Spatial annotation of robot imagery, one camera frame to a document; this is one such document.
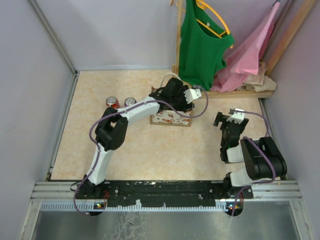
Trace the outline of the red can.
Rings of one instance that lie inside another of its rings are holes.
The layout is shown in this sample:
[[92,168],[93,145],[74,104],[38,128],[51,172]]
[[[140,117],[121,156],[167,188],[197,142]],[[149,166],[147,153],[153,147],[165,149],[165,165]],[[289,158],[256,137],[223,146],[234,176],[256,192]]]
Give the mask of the red can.
[[105,104],[106,104],[107,107],[112,107],[114,109],[119,109],[121,107],[118,99],[116,97],[114,97],[114,96],[108,97],[105,100]]

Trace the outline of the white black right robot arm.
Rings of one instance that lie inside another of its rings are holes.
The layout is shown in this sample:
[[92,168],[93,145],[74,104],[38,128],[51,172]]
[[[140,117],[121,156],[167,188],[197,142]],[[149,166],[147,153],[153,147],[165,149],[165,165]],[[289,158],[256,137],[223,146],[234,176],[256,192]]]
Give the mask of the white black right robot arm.
[[241,137],[249,119],[245,114],[263,118],[255,112],[247,112],[236,108],[225,115],[216,114],[213,126],[219,124],[221,130],[220,158],[225,164],[243,163],[244,166],[229,172],[223,179],[223,187],[230,197],[240,197],[244,187],[260,183],[271,183],[276,178],[285,177],[288,171],[287,163],[278,149],[275,141],[269,136],[269,122],[265,120],[265,136],[253,140],[247,136]]

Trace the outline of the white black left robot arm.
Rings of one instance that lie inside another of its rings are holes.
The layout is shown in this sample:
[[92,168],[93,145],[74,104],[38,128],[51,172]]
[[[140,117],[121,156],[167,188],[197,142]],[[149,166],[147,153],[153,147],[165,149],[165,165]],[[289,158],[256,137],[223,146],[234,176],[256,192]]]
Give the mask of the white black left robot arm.
[[186,112],[194,108],[193,100],[202,96],[200,89],[189,88],[177,78],[171,78],[166,86],[150,93],[144,100],[131,106],[114,109],[108,107],[102,115],[102,120],[96,123],[96,145],[94,157],[83,183],[77,187],[77,199],[97,198],[103,191],[105,175],[115,150],[125,141],[128,127],[150,115],[156,115],[164,110]]

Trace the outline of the purple can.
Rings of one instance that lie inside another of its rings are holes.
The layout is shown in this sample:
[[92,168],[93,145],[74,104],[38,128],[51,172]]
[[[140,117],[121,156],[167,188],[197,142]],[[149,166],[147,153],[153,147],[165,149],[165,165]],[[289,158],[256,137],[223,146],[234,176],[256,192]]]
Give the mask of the purple can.
[[125,107],[130,107],[130,106],[133,106],[137,103],[136,99],[133,98],[133,97],[127,97],[125,100],[124,100],[124,106]]

